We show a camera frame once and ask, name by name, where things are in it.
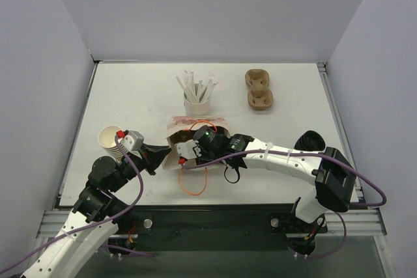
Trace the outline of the beige paper takeout bag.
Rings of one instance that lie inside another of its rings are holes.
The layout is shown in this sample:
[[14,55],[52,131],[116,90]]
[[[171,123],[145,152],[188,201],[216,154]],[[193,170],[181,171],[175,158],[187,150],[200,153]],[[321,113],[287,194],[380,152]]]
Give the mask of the beige paper takeout bag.
[[190,174],[191,171],[185,170],[182,167],[194,167],[197,164],[195,162],[196,160],[186,161],[183,158],[179,158],[175,150],[175,144],[193,139],[194,133],[202,126],[208,126],[217,133],[224,133],[225,135],[230,136],[229,126],[223,117],[176,116],[172,117],[169,121],[169,124],[167,125],[166,139],[168,146],[171,147],[171,152],[164,160],[162,168],[165,171],[173,171],[174,173],[176,173],[179,187],[185,194],[191,197],[198,197],[205,192],[208,184],[209,171],[207,167],[195,170],[196,172],[202,172],[204,174],[204,185],[201,191],[193,192],[186,189],[186,186],[183,184],[182,178],[187,174]]

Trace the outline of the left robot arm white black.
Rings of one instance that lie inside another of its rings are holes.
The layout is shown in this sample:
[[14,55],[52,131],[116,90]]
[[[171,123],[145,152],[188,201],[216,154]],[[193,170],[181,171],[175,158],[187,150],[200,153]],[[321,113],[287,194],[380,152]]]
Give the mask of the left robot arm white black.
[[102,156],[94,161],[85,188],[60,231],[22,277],[75,277],[108,238],[130,230],[133,205],[120,201],[114,192],[141,172],[155,174],[167,155],[168,146],[141,145],[122,152],[120,161]]

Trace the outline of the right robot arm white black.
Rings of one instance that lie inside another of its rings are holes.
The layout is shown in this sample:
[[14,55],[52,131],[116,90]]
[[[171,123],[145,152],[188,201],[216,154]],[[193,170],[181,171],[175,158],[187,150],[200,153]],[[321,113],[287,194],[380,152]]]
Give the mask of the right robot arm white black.
[[224,161],[234,170],[265,169],[287,174],[313,186],[306,196],[295,201],[289,214],[290,226],[303,231],[320,215],[331,210],[347,212],[356,182],[343,154],[327,147],[323,152],[283,148],[249,135],[230,137],[202,126],[193,140],[201,151],[198,167]]

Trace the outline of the white straw holder cup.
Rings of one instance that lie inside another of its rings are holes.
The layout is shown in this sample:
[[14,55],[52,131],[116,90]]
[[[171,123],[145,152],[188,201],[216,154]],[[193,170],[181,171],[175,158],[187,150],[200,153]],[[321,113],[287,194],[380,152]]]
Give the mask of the white straw holder cup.
[[185,115],[190,117],[209,116],[211,112],[211,99],[207,101],[194,104],[188,101],[186,95],[183,95]]

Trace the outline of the stack of paper cups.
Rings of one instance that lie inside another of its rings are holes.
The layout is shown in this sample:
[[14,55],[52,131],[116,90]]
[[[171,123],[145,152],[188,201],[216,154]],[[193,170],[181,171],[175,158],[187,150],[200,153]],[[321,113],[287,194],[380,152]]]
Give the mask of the stack of paper cups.
[[118,162],[120,162],[124,156],[115,142],[115,136],[119,131],[121,131],[121,129],[118,126],[111,125],[103,128],[98,134],[98,143],[100,146]]

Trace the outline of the wrapped white straws bundle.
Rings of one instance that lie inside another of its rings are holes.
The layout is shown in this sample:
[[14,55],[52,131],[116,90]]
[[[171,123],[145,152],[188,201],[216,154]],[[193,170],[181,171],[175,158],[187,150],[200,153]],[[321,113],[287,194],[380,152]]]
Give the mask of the wrapped white straws bundle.
[[210,100],[213,90],[218,85],[214,75],[206,80],[197,80],[193,70],[185,70],[175,78],[184,93],[185,99],[191,104],[203,104]]

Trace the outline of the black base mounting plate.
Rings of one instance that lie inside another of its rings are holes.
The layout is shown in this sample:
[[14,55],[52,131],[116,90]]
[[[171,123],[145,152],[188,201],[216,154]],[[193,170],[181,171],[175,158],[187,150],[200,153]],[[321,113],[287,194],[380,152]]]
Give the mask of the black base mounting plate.
[[324,216],[305,223],[292,204],[136,206],[106,240],[111,251],[283,251],[290,238],[327,232]]

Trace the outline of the brown pulp cup carrier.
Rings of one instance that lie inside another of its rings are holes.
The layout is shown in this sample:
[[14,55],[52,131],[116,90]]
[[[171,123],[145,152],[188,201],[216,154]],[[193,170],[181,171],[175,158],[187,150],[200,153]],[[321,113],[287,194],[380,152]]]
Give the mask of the brown pulp cup carrier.
[[266,70],[251,69],[245,74],[248,91],[248,104],[256,111],[270,109],[274,103],[272,91],[269,89],[270,76]]

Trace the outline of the stack of black lids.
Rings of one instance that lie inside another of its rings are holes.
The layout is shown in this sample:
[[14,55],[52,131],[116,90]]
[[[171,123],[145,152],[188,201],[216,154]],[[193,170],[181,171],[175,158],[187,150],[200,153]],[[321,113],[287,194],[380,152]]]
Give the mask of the stack of black lids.
[[308,130],[303,135],[301,135],[294,145],[295,150],[300,151],[323,151],[326,148],[326,143],[322,136],[313,131]]

